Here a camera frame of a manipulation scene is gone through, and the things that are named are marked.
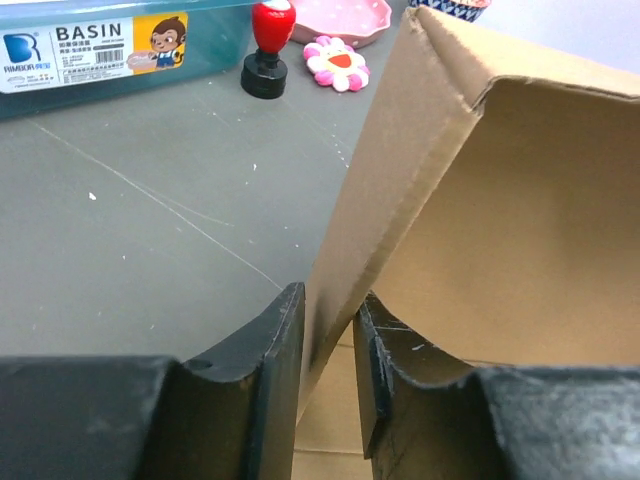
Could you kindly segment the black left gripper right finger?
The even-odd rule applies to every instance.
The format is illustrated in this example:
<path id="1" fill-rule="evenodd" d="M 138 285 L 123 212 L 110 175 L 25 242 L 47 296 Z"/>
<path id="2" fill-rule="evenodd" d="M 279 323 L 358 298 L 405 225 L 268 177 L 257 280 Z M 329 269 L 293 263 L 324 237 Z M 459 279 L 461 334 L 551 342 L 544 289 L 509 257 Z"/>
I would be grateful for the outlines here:
<path id="1" fill-rule="evenodd" d="M 368 295 L 353 321 L 377 479 L 635 479 L 635 367 L 475 367 Z"/>

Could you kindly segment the brown cardboard box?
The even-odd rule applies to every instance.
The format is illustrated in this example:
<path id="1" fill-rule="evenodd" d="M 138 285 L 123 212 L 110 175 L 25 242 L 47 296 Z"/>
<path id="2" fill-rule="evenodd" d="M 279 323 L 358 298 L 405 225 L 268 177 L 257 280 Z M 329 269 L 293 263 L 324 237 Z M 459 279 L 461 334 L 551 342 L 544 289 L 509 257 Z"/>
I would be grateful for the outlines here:
<path id="1" fill-rule="evenodd" d="M 638 76 L 407 9 L 306 291 L 296 479 L 377 479 L 368 295 L 475 367 L 639 371 Z"/>

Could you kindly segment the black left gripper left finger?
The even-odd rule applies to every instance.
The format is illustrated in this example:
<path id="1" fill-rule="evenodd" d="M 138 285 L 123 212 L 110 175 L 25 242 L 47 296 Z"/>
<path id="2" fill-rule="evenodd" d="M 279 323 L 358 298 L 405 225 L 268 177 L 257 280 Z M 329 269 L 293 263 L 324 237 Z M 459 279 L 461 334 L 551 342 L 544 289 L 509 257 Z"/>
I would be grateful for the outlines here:
<path id="1" fill-rule="evenodd" d="M 22 356 L 1 361 L 5 479 L 287 479 L 305 288 L 187 360 Z"/>

